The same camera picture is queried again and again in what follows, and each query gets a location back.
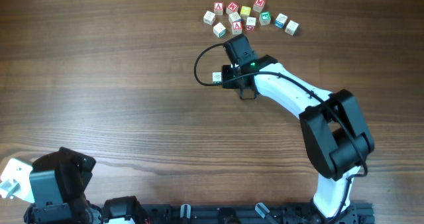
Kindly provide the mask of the green V block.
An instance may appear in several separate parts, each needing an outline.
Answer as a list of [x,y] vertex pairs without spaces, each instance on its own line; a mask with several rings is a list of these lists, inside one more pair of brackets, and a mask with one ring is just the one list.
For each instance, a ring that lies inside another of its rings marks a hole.
[[220,84],[222,82],[222,73],[221,72],[213,72],[212,74],[213,84]]

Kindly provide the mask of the yellow block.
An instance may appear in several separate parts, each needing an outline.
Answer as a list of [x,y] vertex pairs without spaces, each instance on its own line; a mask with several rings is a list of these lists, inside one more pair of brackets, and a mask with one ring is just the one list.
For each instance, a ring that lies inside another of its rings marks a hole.
[[251,8],[248,6],[242,6],[240,8],[240,17],[242,20],[247,20],[247,18],[250,16]]

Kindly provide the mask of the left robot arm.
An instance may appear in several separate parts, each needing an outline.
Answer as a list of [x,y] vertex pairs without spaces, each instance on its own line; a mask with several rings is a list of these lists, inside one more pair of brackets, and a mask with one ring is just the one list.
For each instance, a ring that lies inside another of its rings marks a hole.
[[29,175],[34,202],[25,223],[150,223],[151,218],[134,196],[107,200],[103,207],[90,203],[85,189],[96,160],[61,147],[32,163]]

